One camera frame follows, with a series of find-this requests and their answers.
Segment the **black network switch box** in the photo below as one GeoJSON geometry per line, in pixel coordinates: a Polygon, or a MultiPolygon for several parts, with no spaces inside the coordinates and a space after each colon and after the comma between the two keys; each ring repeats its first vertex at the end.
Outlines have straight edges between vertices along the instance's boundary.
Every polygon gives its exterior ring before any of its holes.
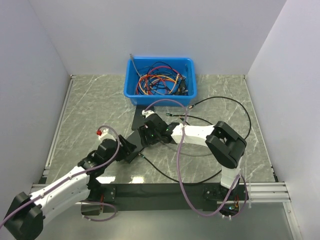
{"type": "Polygon", "coordinates": [[[129,143],[129,153],[125,157],[125,161],[130,164],[135,157],[144,149],[142,144],[141,136],[138,130],[135,130],[130,136],[126,138],[126,141],[129,143]]]}

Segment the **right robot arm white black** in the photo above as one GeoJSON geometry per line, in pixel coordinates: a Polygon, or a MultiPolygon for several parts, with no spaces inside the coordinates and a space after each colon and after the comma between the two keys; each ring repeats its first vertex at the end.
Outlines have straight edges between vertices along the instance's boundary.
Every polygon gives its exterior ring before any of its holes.
{"type": "Polygon", "coordinates": [[[234,183],[240,174],[240,162],[247,147],[246,140],[224,121],[215,125],[196,126],[172,122],[167,124],[152,110],[143,110],[141,138],[147,146],[164,144],[193,144],[207,147],[221,165],[220,195],[230,200],[238,193],[234,183]]]}

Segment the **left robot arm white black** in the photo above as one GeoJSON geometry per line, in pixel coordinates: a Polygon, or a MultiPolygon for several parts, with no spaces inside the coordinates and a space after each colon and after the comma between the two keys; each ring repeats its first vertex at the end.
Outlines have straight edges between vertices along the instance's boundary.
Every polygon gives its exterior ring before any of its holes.
{"type": "Polygon", "coordinates": [[[77,202],[95,201],[101,189],[97,177],[113,161],[126,159],[136,149],[122,136],[104,139],[66,175],[31,194],[19,193],[12,201],[1,227],[17,240],[34,240],[44,227],[77,202]]]}

